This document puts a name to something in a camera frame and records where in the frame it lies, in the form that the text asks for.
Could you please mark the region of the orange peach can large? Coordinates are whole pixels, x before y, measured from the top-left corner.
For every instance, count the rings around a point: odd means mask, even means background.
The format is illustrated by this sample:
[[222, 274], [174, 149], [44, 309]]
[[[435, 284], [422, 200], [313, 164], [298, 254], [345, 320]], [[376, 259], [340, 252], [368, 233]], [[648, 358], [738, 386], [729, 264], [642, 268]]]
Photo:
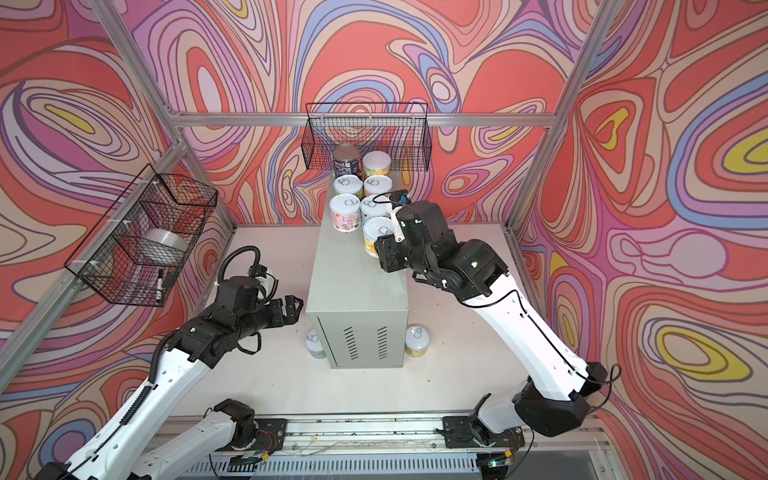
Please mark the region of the orange peach can large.
[[381, 150], [372, 150], [362, 157], [362, 168], [365, 178], [371, 176], [389, 176], [392, 166], [391, 156]]

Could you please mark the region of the green label can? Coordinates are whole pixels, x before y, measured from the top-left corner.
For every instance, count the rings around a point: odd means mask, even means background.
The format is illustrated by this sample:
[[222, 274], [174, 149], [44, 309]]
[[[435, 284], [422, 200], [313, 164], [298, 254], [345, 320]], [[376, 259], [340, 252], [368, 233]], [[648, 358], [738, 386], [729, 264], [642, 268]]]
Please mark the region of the green label can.
[[362, 200], [364, 198], [364, 182], [356, 175], [342, 175], [333, 181], [336, 194], [351, 194]]

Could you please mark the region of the dark blue tomato can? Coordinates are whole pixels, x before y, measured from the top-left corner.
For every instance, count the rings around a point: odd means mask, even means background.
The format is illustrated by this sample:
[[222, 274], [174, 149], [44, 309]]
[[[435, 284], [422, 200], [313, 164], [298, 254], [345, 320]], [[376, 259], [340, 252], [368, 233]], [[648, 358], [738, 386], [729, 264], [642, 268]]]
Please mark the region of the dark blue tomato can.
[[362, 178], [359, 149], [349, 143], [336, 145], [332, 151], [332, 170], [336, 178], [352, 175]]

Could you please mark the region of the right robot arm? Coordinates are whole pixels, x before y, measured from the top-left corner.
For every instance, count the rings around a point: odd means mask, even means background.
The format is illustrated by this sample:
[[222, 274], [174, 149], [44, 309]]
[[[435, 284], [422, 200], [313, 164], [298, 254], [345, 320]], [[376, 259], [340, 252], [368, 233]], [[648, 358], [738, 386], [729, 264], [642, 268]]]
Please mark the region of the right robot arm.
[[507, 264], [486, 242], [457, 241], [441, 208], [412, 202], [406, 191], [374, 196], [386, 206], [394, 231], [375, 242], [380, 267], [410, 270], [420, 284], [453, 295], [485, 320], [515, 354], [527, 377], [509, 394], [487, 394], [469, 416], [475, 438], [527, 426], [555, 437], [580, 427], [589, 397], [609, 384], [606, 368], [571, 350], [521, 293]]

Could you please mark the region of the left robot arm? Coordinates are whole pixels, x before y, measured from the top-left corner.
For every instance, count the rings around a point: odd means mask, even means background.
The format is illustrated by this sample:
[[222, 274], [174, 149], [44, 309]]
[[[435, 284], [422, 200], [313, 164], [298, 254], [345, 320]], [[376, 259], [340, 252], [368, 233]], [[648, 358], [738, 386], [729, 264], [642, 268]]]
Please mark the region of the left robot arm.
[[83, 447], [49, 462], [39, 479], [175, 479], [220, 448], [251, 450], [261, 431], [254, 410], [225, 399], [196, 426], [165, 445], [145, 449], [191, 389], [225, 355], [248, 354], [241, 340], [298, 322], [302, 299], [276, 295], [279, 282], [252, 245], [222, 262], [214, 301], [157, 344], [147, 379]]

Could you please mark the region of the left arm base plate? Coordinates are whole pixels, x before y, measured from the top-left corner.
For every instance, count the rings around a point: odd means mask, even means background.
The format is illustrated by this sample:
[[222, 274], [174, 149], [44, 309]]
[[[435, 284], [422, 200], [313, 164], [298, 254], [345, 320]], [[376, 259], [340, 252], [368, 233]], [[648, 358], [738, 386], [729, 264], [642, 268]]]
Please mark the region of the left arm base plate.
[[283, 448], [288, 420], [262, 417], [235, 423], [233, 439], [218, 451], [256, 451], [274, 453]]

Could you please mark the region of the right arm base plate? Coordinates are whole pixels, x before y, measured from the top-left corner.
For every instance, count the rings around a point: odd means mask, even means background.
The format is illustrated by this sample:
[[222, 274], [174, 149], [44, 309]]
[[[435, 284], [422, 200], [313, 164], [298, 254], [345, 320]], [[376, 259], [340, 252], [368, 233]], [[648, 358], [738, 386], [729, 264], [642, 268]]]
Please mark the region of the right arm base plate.
[[470, 416], [444, 416], [442, 427], [436, 428], [435, 433], [443, 437], [449, 449], [501, 448], [514, 452], [526, 445], [520, 428], [494, 433]]

